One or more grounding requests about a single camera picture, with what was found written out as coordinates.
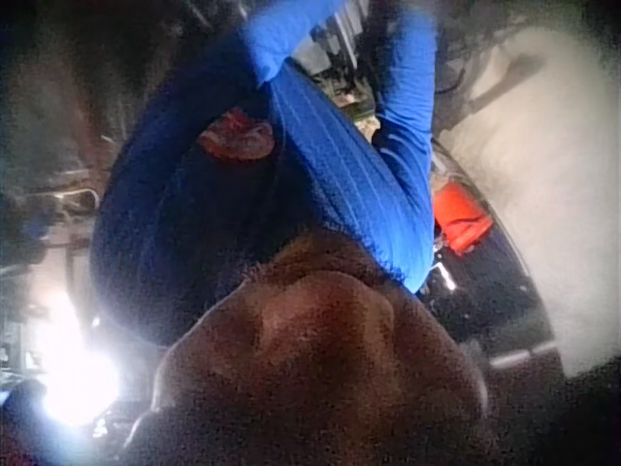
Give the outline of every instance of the blue long-sleeve shirt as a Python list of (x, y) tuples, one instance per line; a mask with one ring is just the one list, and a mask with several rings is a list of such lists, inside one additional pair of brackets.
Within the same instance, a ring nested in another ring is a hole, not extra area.
[[(113, 169), (91, 251), (97, 293), (119, 323), (172, 344), (247, 266), (317, 224), (360, 239), (410, 290), (422, 285), (433, 256), (435, 24), (400, 16), (370, 145), (285, 63), (342, 2), (277, 1), (178, 70), (148, 105)], [(198, 147), (234, 107), (272, 124), (270, 156), (223, 163)]]

